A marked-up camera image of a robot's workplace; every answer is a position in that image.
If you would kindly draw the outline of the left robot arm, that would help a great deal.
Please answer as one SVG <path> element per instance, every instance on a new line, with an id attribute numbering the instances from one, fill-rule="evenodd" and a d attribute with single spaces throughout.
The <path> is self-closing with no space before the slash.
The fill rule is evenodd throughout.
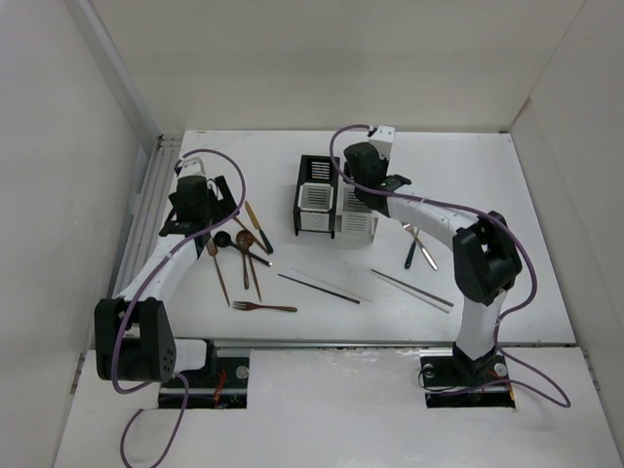
<path id="1" fill-rule="evenodd" d="M 177 179 L 168 215 L 155 250 L 134 280 L 95 308 L 97 373 L 103 380 L 168 382 L 183 372 L 196 386 L 212 384 L 218 363 L 203 339 L 176 339 L 167 303 L 186 270 L 206 248 L 207 229 L 235 213 L 224 176 Z"/>

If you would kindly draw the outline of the dark copper spoon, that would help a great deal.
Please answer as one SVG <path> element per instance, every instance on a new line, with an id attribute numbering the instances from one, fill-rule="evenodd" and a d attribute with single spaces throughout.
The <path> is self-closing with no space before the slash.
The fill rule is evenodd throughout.
<path id="1" fill-rule="evenodd" d="M 241 244 L 242 256 L 243 256 L 243 271 L 244 271 L 244 288 L 246 290 L 250 289 L 250 275 L 247 267 L 246 257 L 249 252 L 249 245 L 245 242 Z"/>

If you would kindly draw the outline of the black spoon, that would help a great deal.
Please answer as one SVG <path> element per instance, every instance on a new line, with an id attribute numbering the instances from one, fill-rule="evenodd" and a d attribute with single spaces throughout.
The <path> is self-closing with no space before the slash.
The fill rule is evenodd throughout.
<path id="1" fill-rule="evenodd" d="M 258 261 L 259 263 L 271 267 L 273 263 L 268 259 L 262 258 L 255 253 L 251 253 L 249 250 L 244 249 L 237 244 L 234 243 L 231 236 L 225 231 L 218 231 L 213 235 L 215 244 L 220 248 L 232 247 L 236 249 L 241 254 L 248 255 L 250 258 Z"/>

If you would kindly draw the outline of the gold fork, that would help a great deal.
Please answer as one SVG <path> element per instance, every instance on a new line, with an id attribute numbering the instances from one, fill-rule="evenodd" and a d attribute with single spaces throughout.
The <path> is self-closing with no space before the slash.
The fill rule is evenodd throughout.
<path id="1" fill-rule="evenodd" d="M 427 261 L 428 265 L 430 266 L 430 268 L 433 271 L 437 271 L 438 270 L 438 264 L 435 261 L 435 259 L 433 258 L 433 256 L 430 254 L 429 250 L 424 246 L 424 244 L 422 243 L 422 241 L 419 238 L 419 230 L 412 227 L 411 228 L 411 235 L 413 237 L 414 242 L 416 243 L 416 246 L 420 249 L 421 253 L 423 254 L 425 260 Z"/>

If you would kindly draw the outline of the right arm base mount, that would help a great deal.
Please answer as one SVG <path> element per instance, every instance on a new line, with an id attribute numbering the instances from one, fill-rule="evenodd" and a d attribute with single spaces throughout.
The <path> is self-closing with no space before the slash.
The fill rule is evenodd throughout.
<path id="1" fill-rule="evenodd" d="M 495 352 L 472 366 L 446 350 L 420 357 L 418 383 L 428 409 L 516 407 L 505 358 Z"/>

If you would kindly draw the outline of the silver fork green handle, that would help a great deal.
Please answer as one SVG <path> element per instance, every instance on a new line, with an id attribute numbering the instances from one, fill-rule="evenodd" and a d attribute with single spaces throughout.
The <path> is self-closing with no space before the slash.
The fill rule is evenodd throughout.
<path id="1" fill-rule="evenodd" d="M 414 229 L 411 224 L 406 223 L 406 222 L 403 223 L 403 228 L 412 237 L 412 242 L 410 244 L 409 251 L 408 251 L 405 263 L 404 263 L 404 268 L 406 270 L 409 270 L 411 268 L 411 266 L 412 266 L 413 258 L 414 258 L 414 255 L 415 255 L 415 249 L 416 249 L 416 247 L 418 245 L 418 234 L 419 234 L 419 231 L 417 229 Z"/>

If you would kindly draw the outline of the copper fork long handle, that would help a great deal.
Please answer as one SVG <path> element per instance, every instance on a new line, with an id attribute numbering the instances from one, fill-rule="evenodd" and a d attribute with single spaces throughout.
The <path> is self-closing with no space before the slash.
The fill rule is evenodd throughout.
<path id="1" fill-rule="evenodd" d="M 218 254 L 218 250 L 217 250 L 215 241 L 214 241 L 214 239 L 212 237 L 210 237 L 209 240 L 208 240 L 207 251 L 208 251 L 209 256 L 212 258 L 212 260 L 214 262 L 214 267 L 215 267 L 215 270 L 216 270 L 217 278 L 218 278 L 219 285 L 220 285 L 223 297 L 225 299 L 226 305 L 228 307 L 230 307 L 231 304 L 230 304 L 230 299 L 229 299 L 227 287 L 225 285 L 225 282 L 224 282 L 224 279 L 223 279 L 223 276 L 222 276 L 222 273 L 221 273 L 221 270 L 220 270 L 220 267 L 219 267 L 219 264 L 218 264 L 218 261 L 217 261 L 217 258 L 216 258 L 217 254 Z"/>

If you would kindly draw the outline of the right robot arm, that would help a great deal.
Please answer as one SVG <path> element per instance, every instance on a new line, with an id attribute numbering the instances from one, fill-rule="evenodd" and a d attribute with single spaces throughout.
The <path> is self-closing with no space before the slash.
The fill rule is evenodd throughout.
<path id="1" fill-rule="evenodd" d="M 507 292 L 522 271 L 516 247 L 495 212 L 474 215 L 408 199 L 410 180 L 387 174 L 388 162 L 369 142 L 344 150 L 357 198 L 368 208 L 433 237 L 452 253 L 454 281 L 464 296 L 462 322 L 452 345 L 455 386 L 479 386 L 496 355 L 494 328 Z"/>

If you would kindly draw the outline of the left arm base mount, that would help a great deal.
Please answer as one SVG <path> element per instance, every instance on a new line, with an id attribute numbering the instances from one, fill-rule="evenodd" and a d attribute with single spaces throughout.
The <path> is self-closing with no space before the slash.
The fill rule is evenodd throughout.
<path id="1" fill-rule="evenodd" d="M 250 353 L 219 350 L 205 341 L 206 352 L 181 374 L 188 382 L 188 410 L 244 410 L 248 405 Z"/>

